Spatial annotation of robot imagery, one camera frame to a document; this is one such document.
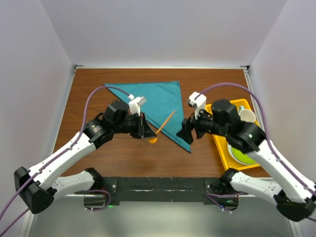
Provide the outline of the orange plastic spoon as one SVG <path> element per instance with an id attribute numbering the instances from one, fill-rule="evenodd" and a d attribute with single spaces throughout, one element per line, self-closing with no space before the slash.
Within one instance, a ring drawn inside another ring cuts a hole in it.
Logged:
<path id="1" fill-rule="evenodd" d="M 155 132 L 156 136 L 153 138 L 149 138 L 148 141 L 151 144 L 154 144 L 157 142 L 158 140 L 158 134 L 161 132 L 161 130 L 167 125 L 167 123 L 170 121 L 170 119 L 173 117 L 173 115 L 175 114 L 175 110 L 170 114 L 170 116 L 164 121 L 164 123 L 160 126 L 160 128 Z"/>

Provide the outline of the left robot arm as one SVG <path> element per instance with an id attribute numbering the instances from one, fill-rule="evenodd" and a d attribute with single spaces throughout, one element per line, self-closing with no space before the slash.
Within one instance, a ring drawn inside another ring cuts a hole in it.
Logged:
<path id="1" fill-rule="evenodd" d="M 71 193 L 88 190 L 92 194 L 101 191 L 103 178 L 93 168 L 61 177 L 68 168 L 84 156 L 111 141 L 115 134 L 130 134 L 135 139 L 155 138 L 156 133 L 147 124 L 140 110 L 130 112 L 129 106 L 116 100 L 88 121 L 83 132 L 78 132 L 67 144 L 29 169 L 20 167 L 14 172 L 15 189 L 33 214 L 46 210 L 54 200 Z"/>

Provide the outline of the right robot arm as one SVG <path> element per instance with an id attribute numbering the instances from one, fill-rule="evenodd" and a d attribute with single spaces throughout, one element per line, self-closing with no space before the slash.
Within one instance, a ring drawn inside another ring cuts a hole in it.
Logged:
<path id="1" fill-rule="evenodd" d="M 195 111 L 182 121 L 177 136 L 188 144 L 193 142 L 192 130 L 198 139 L 205 133 L 222 136 L 232 148 L 260 164 L 274 180 L 260 180 L 229 168 L 220 177 L 221 191 L 254 195 L 274 205 L 280 214 L 294 222 L 311 219 L 316 210 L 316 184 L 286 161 L 257 124 L 242 121 L 230 101 L 215 101 L 211 113 L 206 111 L 205 103 L 205 96 L 188 99 L 188 105 Z"/>

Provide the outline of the teal cloth napkin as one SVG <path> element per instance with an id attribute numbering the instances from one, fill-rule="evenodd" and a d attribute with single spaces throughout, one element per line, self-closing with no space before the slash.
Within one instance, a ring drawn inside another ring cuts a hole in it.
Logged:
<path id="1" fill-rule="evenodd" d="M 190 145 L 176 136 L 176 133 L 181 130 L 181 123 L 184 120 L 181 87 L 178 81 L 107 83 L 105 85 L 120 88 L 135 97 L 144 96 L 146 103 L 141 106 L 141 111 L 145 113 L 147 122 L 155 128 L 160 128 L 171 113 L 174 113 L 161 133 L 187 152 L 191 152 Z"/>

